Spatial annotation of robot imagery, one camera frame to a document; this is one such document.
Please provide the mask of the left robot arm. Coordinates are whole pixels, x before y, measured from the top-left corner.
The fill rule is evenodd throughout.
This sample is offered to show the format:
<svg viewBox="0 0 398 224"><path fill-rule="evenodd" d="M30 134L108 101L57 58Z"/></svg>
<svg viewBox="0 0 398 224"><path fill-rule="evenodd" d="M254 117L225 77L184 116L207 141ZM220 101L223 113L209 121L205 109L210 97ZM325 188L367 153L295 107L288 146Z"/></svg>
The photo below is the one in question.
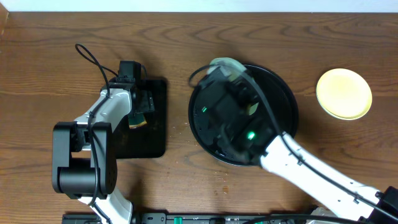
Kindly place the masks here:
<svg viewBox="0 0 398 224"><path fill-rule="evenodd" d="M116 187L113 134L127 115L153 110L149 90L113 83L83 115L57 123L52 141L54 191L89 206L100 223L131 223L133 204Z"/></svg>

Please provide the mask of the yellow green sponge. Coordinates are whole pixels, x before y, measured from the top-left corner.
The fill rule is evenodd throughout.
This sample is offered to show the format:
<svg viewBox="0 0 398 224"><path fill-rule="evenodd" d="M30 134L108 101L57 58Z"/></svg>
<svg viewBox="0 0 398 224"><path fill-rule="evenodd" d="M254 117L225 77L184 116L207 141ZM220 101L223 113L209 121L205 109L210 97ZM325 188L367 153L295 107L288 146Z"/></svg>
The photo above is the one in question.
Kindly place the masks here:
<svg viewBox="0 0 398 224"><path fill-rule="evenodd" d="M145 126L147 121L142 113L136 113L128 115L128 123L130 129L135 129Z"/></svg>

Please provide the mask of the yellow plate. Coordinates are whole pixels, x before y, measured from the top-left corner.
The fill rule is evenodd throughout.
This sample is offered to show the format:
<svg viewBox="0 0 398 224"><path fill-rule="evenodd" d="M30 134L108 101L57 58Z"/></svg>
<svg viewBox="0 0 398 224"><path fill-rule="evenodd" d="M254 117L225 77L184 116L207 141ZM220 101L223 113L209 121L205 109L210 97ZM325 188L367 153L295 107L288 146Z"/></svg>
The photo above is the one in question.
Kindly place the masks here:
<svg viewBox="0 0 398 224"><path fill-rule="evenodd" d="M325 72L317 81L315 93L320 106L332 117L342 120L362 118L373 102L367 81L345 68Z"/></svg>

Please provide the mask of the light blue plate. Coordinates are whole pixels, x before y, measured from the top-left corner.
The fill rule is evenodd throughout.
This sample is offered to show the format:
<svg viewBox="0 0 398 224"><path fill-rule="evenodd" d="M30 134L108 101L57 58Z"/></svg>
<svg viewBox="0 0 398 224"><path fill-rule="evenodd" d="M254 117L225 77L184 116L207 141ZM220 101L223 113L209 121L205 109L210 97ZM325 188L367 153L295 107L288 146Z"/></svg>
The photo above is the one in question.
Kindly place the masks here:
<svg viewBox="0 0 398 224"><path fill-rule="evenodd" d="M255 81L239 61L220 57L212 60L200 85L204 108L216 114L237 113L252 116L260 103Z"/></svg>

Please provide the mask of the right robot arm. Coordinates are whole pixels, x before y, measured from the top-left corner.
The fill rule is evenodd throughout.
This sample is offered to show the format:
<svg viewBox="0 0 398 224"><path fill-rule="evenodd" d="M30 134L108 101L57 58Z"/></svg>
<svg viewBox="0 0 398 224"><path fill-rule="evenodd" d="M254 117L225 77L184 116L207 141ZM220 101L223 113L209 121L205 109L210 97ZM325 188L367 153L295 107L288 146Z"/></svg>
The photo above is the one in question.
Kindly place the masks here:
<svg viewBox="0 0 398 224"><path fill-rule="evenodd" d="M397 223L397 189L380 192L319 160L293 139L280 114L291 109L273 109L261 86L245 78L205 78L189 104L195 138L219 160L278 175L340 219Z"/></svg>

